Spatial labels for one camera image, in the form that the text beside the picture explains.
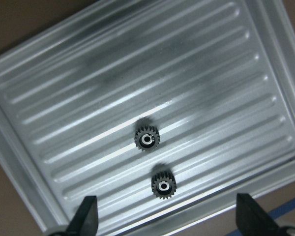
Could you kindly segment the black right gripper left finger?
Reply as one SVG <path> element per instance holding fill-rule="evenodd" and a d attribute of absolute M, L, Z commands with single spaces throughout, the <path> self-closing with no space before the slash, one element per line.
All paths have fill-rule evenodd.
<path fill-rule="evenodd" d="M 98 230 L 96 196 L 86 196 L 65 230 L 66 234 L 96 234 Z"/>

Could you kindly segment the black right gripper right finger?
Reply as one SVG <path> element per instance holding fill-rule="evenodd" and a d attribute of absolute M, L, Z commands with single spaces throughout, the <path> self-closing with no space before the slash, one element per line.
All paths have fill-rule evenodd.
<path fill-rule="evenodd" d="M 247 193 L 236 195 L 236 225 L 242 234 L 277 234 L 279 226 Z"/>

